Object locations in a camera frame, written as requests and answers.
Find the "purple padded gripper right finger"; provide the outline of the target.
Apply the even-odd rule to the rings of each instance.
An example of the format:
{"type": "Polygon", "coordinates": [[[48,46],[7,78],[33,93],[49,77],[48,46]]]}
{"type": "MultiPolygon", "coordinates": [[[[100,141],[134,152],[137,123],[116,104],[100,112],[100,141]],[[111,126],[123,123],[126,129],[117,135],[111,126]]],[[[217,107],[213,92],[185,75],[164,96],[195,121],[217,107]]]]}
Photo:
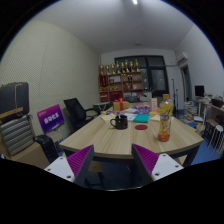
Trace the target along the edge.
{"type": "Polygon", "coordinates": [[[147,185],[183,168],[168,154],[156,154],[140,145],[132,145],[132,155],[139,169],[142,183],[147,185]]]}

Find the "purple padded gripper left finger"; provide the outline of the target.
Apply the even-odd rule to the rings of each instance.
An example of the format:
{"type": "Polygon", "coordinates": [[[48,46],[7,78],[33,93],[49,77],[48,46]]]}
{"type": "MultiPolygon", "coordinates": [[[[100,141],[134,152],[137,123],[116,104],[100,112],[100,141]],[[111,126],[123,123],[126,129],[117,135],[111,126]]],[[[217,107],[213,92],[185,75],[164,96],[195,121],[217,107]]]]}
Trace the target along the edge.
{"type": "Polygon", "coordinates": [[[58,157],[45,171],[59,176],[69,182],[82,186],[85,182],[88,168],[94,157],[94,146],[87,146],[72,155],[58,157]]]}

